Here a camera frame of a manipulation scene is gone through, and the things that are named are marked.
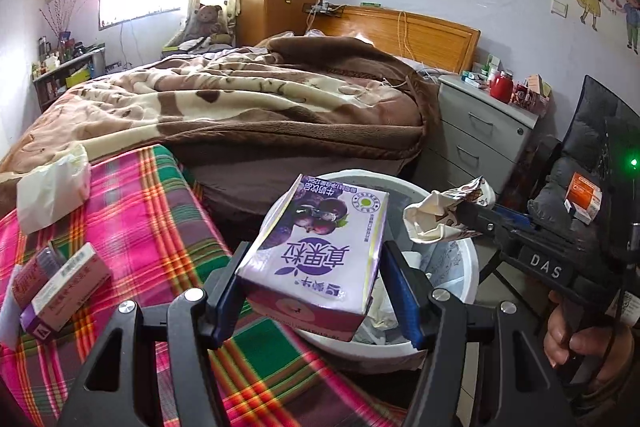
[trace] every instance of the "light switch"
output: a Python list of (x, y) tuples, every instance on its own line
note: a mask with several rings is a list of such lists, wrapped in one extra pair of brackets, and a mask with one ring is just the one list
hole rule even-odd
[(551, 13), (555, 13), (561, 17), (566, 19), (567, 10), (569, 9), (569, 5), (559, 0), (551, 0)]

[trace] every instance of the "bed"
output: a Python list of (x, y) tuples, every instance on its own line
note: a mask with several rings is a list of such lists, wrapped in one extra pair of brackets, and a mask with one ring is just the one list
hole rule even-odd
[(15, 207), (25, 172), (77, 142), (92, 163), (164, 144), (203, 186), (203, 204), (231, 248), (255, 237), (300, 172), (398, 174), (436, 125), (438, 102), (437, 86), (393, 55), (460, 71), (479, 32), (356, 7), (341, 19), (318, 16), (314, 27), (331, 38), (174, 55), (70, 89), (0, 162), (0, 217)]
[(432, 68), (470, 70), (480, 31), (427, 15), (347, 6), (340, 17), (319, 15), (313, 28), (328, 36), (366, 39), (390, 55)]

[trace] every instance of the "wooden headboard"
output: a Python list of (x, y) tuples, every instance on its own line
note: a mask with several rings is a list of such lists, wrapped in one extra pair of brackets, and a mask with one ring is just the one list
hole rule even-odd
[(480, 37), (479, 30), (455, 22), (357, 6), (345, 7), (342, 17), (317, 15), (312, 28), (329, 36), (360, 36), (391, 55), (414, 58), (426, 66), (456, 73), (471, 69)]

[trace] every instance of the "crumpled paper bag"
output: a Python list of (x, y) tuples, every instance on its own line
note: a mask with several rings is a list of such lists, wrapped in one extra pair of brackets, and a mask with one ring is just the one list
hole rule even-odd
[(86, 150), (74, 145), (62, 158), (36, 167), (18, 182), (16, 207), (23, 233), (52, 225), (89, 197), (91, 166)]
[(492, 208), (495, 192), (482, 176), (460, 188), (444, 192), (434, 190), (420, 203), (410, 204), (404, 209), (402, 219), (409, 238), (414, 243), (429, 244), (479, 235), (458, 221), (455, 210), (460, 201)]

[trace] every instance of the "wall outlet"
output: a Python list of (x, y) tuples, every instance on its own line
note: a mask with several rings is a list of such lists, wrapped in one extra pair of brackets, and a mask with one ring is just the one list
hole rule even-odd
[(118, 60), (117, 62), (114, 62), (113, 64), (107, 64), (104, 67), (104, 70), (109, 72), (109, 71), (113, 71), (116, 68), (121, 68), (122, 67), (122, 62), (120, 60)]

